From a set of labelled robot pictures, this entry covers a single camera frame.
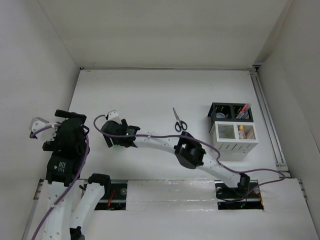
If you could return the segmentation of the black handled scissors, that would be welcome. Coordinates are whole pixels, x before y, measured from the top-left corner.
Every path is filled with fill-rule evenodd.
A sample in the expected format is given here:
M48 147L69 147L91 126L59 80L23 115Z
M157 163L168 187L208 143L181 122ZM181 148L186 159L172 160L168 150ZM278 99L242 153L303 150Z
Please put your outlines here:
M173 110L173 114L174 114L175 119L176 119L176 123L174 125L175 130L177 132L186 131L188 129L187 123L180 119L180 117L178 116L178 114L177 114L177 112L176 112L174 107L172 108L172 110Z

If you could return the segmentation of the paper clip jar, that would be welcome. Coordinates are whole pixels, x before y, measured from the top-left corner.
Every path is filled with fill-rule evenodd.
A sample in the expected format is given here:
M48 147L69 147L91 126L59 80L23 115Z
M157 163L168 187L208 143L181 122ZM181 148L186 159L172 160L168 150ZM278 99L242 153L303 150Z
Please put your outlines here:
M224 114L224 113L222 113L222 112L217 112L216 115L215 115L215 117L216 117L217 119L226 119L226 118L228 117L228 114Z

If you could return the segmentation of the blue pen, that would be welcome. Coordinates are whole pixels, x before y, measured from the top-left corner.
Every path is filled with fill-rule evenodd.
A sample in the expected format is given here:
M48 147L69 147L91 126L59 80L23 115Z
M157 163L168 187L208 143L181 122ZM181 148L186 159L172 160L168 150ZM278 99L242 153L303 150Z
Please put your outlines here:
M236 116L236 119L241 119L245 115L246 111L247 111L247 107L244 106Z

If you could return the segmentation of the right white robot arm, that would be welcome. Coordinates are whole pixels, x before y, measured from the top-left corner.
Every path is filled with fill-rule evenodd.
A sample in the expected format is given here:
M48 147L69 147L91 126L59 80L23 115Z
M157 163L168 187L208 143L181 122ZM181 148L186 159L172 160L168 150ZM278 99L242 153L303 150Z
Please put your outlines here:
M207 155L203 144L186 131L180 135L143 132L138 126L128 125L124 119L122 123L108 120L99 131L110 148L113 146L150 148L173 154L184 168L198 169L218 178L233 193L233 198L236 200L244 199L249 192L250 177L247 174L226 169Z

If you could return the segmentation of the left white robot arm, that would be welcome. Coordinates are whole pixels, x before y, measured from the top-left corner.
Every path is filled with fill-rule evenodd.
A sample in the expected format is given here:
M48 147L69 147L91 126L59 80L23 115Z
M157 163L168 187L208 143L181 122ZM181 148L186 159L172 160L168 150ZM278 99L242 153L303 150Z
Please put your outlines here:
M51 152L46 167L48 210L32 238L43 229L44 240L84 240L94 210L101 200L112 194L109 175L94 173L84 185L84 193L75 210L72 209L76 181L90 153L89 131L83 114L56 110L62 122L44 121L42 128L33 127L31 138L45 130L52 133L44 140L42 149Z

